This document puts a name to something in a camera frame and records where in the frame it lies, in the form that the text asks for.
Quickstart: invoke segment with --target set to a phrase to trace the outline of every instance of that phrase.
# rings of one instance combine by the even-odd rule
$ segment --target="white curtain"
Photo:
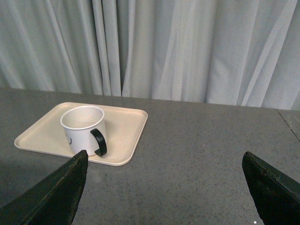
[[[300,109],[300,1],[2,0],[0,87]]]

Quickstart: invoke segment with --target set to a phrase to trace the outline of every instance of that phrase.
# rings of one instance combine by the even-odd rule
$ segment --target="beige tray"
[[[81,103],[65,102],[55,106],[45,116],[15,139],[19,149],[71,158],[70,150],[60,117],[64,112]],[[98,105],[105,112],[107,154],[89,157],[90,162],[119,166],[129,162],[147,121],[145,111]]]

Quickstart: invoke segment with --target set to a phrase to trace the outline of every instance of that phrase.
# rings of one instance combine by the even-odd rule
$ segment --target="mug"
[[[107,137],[103,109],[94,105],[79,106],[60,118],[70,149],[77,154],[86,150],[89,156],[107,153]]]

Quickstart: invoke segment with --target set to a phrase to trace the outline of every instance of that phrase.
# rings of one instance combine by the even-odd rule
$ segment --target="black mug handle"
[[[102,133],[98,129],[93,129],[90,131],[90,133],[94,135],[99,145],[99,149],[96,150],[95,153],[99,156],[105,155],[107,153],[107,147]]]

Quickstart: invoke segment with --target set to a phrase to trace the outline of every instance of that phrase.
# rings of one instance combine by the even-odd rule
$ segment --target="gray table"
[[[0,207],[68,160],[14,140],[69,101],[149,115],[131,161],[89,163],[74,225],[263,224],[241,168],[246,151],[300,181],[298,111],[0,89]]]

